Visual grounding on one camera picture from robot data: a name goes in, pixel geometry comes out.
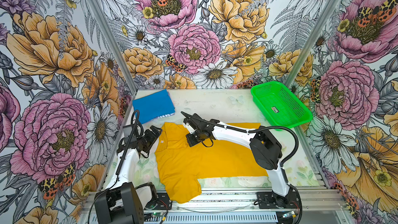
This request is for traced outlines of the yellow t shirt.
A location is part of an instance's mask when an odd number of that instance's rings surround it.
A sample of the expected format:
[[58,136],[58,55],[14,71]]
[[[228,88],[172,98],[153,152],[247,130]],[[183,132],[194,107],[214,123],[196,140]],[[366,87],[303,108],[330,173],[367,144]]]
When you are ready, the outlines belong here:
[[190,147],[187,134],[182,124],[166,122],[154,153],[160,182],[172,201],[183,204],[199,196],[199,179],[267,176],[249,148],[209,139]]

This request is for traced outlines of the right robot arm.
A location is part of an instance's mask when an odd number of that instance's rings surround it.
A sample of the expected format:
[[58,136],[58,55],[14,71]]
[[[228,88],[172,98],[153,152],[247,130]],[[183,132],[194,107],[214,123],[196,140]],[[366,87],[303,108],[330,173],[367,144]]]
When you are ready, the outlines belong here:
[[211,139],[224,140],[249,148],[256,163],[266,169],[268,173],[272,184],[273,197],[286,198],[288,196],[291,188],[283,166],[292,155],[282,159],[282,145],[270,130],[280,129],[289,132],[295,140],[295,146],[292,151],[292,153],[295,153],[298,139],[291,129],[282,126],[260,126],[257,129],[245,129],[215,119],[207,121],[198,114],[190,115],[182,112],[182,115],[184,115],[183,126],[189,131],[186,138],[190,147]]

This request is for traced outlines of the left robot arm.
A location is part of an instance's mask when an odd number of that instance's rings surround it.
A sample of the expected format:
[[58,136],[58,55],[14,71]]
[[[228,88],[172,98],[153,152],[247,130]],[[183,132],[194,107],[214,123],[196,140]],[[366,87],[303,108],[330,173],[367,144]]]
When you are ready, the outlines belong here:
[[144,209],[156,204],[158,196],[152,183],[134,186],[131,177],[141,157],[149,152],[162,133],[151,126],[147,130],[123,128],[124,137],[117,149],[117,168],[106,189],[95,195],[93,207],[99,224],[143,224]]

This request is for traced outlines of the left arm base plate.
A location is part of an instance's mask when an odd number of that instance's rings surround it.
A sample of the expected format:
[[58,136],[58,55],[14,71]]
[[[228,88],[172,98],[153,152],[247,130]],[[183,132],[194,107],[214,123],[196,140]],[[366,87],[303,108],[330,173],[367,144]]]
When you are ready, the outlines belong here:
[[159,193],[147,203],[146,210],[171,210],[172,200],[167,193]]

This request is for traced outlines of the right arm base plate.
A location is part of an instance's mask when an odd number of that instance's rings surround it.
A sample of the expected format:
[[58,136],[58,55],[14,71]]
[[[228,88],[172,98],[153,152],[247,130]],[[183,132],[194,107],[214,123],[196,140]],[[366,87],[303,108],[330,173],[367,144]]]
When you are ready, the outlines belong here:
[[298,209],[299,199],[295,191],[290,191],[286,196],[280,196],[272,191],[256,193],[256,204],[259,209]]

